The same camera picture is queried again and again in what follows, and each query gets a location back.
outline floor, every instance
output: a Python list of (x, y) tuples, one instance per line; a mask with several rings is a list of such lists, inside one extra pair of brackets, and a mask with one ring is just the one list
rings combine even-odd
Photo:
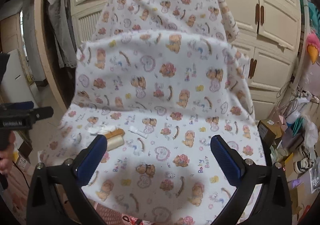
[(30, 88), (38, 106), (51, 106), (54, 112), (51, 118), (37, 121), (32, 130), (29, 131), (33, 148), (29, 159), (31, 165), (35, 166), (38, 163), (38, 151), (45, 149), (48, 145), (50, 137), (57, 130), (63, 112), (55, 100), (49, 85), (37, 88), (35, 84), (32, 84)]

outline label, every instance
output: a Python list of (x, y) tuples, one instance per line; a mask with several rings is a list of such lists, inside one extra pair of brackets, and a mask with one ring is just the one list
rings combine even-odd
[(264, 125), (259, 125), (258, 131), (262, 139), (264, 139), (268, 133), (268, 129)]
[(273, 124), (274, 124), (274, 122), (273, 122), (272, 120), (268, 120), (267, 123), (268, 123), (269, 125), (273, 125)]

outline wall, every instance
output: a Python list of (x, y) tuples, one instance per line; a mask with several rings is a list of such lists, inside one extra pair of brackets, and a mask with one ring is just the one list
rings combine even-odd
[(29, 65), (35, 81), (46, 79), (36, 43), (34, 0), (24, 0), (22, 5), (23, 34)]

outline cable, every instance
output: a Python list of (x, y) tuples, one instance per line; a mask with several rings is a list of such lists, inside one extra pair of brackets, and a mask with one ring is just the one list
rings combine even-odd
[(16, 165), (15, 162), (13, 162), (13, 164), (14, 164), (14, 166), (20, 171), (20, 173), (22, 173), (23, 178), (24, 178), (24, 180), (26, 181), (26, 184), (28, 185), (28, 188), (30, 189), (29, 184), (28, 184), (28, 182), (27, 182), (27, 179), (26, 179), (24, 173), (23, 173), (23, 172), (21, 171), (21, 169)]

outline screw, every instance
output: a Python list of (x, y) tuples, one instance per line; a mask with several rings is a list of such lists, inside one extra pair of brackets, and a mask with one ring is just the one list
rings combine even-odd
[(72, 158), (68, 158), (68, 159), (66, 159), (64, 162), (63, 162), (65, 165), (72, 165), (72, 163), (73, 163), (73, 159)]
[(40, 170), (40, 169), (44, 168), (44, 163), (38, 163), (36, 167), (37, 167), (37, 169)]
[(275, 167), (280, 169), (280, 168), (282, 168), (282, 164), (280, 164), (279, 162), (275, 162)]
[(253, 161), (252, 161), (250, 158), (247, 158), (247, 159), (245, 160), (245, 163), (246, 163), (247, 165), (253, 165)]

